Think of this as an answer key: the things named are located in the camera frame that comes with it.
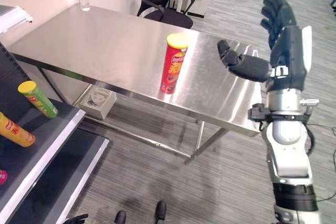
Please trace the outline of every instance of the gray carpet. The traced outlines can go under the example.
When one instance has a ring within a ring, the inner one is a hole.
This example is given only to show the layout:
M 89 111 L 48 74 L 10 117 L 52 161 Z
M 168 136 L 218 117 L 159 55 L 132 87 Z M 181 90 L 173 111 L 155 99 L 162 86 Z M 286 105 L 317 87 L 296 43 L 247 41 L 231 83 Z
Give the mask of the gray carpet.
M 301 27 L 313 27 L 313 63 L 305 98 L 319 98 L 310 123 L 336 124 L 336 17 L 332 0 L 288 0 Z M 193 29 L 257 45 L 269 56 L 267 33 L 259 25 L 262 0 L 212 0 Z M 118 96 L 107 121 L 184 151 L 191 151 L 198 125 L 191 118 Z M 69 216 L 89 213 L 86 223 L 112 223 L 125 210 L 127 223 L 153 223 L 156 202 L 165 199 L 171 223 L 271 223 L 274 197 L 260 136 L 229 132 L 201 157 L 185 166 L 183 158 L 129 136 L 86 123 L 83 127 L 113 140 Z M 218 128 L 206 124 L 203 139 Z M 331 131 L 311 126 L 317 147 L 310 160 L 318 198 L 336 190 Z M 319 204 L 324 223 L 336 223 L 336 199 Z

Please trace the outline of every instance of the robotic arm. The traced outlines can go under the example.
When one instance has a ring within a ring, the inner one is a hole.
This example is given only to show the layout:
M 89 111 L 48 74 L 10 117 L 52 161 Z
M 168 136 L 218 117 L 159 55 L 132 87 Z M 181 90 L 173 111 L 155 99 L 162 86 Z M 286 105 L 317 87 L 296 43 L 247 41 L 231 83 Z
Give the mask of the robotic arm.
M 223 64 L 233 74 L 266 82 L 267 104 L 254 104 L 250 120 L 260 122 L 267 144 L 267 162 L 278 223 L 321 223 L 312 172 L 304 148 L 307 121 L 318 100 L 301 100 L 311 66 L 311 27 L 300 29 L 286 0 L 264 0 L 261 25 L 268 30 L 270 61 L 238 55 L 224 40 L 218 42 Z

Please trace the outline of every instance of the white container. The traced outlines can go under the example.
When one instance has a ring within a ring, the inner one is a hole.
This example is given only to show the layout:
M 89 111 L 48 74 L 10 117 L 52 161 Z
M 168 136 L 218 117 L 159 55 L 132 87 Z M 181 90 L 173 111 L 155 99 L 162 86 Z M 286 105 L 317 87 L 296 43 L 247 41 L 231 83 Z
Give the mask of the white container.
M 79 107 L 88 115 L 99 119 L 105 119 L 117 100 L 113 91 L 93 87 L 80 101 Z

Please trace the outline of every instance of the pringles can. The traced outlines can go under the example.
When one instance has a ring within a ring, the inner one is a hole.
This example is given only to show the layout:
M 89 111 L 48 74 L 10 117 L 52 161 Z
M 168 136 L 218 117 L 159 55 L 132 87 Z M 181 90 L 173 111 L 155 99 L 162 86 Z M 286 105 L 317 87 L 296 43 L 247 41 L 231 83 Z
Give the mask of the pringles can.
M 57 108 L 55 108 L 52 102 L 38 88 L 35 81 L 25 81 L 19 85 L 17 90 L 23 94 L 46 117 L 54 118 L 57 116 Z
M 29 147 L 35 142 L 35 136 L 21 128 L 12 120 L 5 117 L 0 112 L 0 135 L 21 145 L 22 147 Z
M 0 169 L 0 185 L 2 185 L 7 180 L 7 172 Z
M 167 50 L 161 79 L 161 90 L 167 94 L 175 91 L 184 56 L 187 53 L 189 41 L 185 34 L 169 34 Z

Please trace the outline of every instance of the green chip can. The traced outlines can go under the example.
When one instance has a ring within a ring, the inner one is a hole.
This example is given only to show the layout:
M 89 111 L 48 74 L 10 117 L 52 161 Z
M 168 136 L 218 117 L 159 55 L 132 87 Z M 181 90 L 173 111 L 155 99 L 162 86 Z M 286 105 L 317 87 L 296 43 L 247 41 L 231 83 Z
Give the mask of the green chip can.
M 57 108 L 55 108 L 53 103 L 38 88 L 35 81 L 25 81 L 19 85 L 17 90 L 23 94 L 46 117 L 54 118 L 57 116 Z

